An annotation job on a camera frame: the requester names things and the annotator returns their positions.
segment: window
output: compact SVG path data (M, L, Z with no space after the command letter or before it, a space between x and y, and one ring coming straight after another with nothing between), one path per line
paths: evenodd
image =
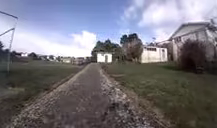
M156 51L156 48L146 48L148 51Z

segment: dirt road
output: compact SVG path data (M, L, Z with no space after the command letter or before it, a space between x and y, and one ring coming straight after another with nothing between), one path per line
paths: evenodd
M151 128L98 64L34 101L7 126L16 127Z

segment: white wall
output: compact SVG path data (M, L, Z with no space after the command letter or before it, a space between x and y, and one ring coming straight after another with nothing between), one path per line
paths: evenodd
M150 51L148 48L155 48L156 51ZM167 49L147 47L144 48L141 55L141 63L152 63L152 62L166 62L168 61Z
M97 53L97 62L98 63L105 63L107 56L107 63L112 62L112 54L110 53Z
M188 35L181 36L181 42L176 42L175 39L173 39L173 58L174 61L177 61L177 59L180 56L180 48L183 46L186 40L191 39L191 40L200 40L205 43L206 46L206 57L209 61L213 60L214 55L216 54L215 52L216 47L214 44L214 38L216 37L216 33L210 31L210 30L202 30L202 31L197 31L194 33L190 33Z
M172 36L172 38L178 37L185 35L187 33L193 32L195 30L204 28L205 25L188 25L188 26L183 26L175 35Z

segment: pole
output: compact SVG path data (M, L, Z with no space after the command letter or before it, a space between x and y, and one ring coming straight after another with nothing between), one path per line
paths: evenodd
M6 33L10 32L10 31L12 31L12 30L14 30L14 28L11 28L11 29L5 31L4 33L0 34L0 37L3 36L3 35L5 35Z
M14 28L13 28L13 31L12 31L12 37L11 37L11 40L10 40L10 43L9 43L9 50L8 50L8 63L7 63L7 72L8 72L8 74L9 74L9 71L10 71L11 48L12 48L12 42L13 42L14 35L15 35L16 25L17 25L17 21L15 22L15 25L14 25Z
M2 12L2 11L0 11L0 13L3 14L3 15L10 16L10 17L16 19L15 25L14 25L14 27L12 29L9 29L6 32L0 34L0 36L2 36L2 35L10 32L10 31L12 31L12 37L11 37L11 40L10 40L9 50L8 50L8 63L7 63L7 72L9 73L9 70L10 70L10 59L11 59L11 48L12 48L13 38L14 38L14 35L15 35L16 25L17 25L17 22L18 22L18 17L14 16L14 15L11 15L11 14L8 14L6 12Z

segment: white shed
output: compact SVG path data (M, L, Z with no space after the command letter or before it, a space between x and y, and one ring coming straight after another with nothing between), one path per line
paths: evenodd
M111 63L112 62L112 53L98 52L97 53L97 62L98 63Z
M141 63L166 62L168 61L167 49L154 46L144 46Z

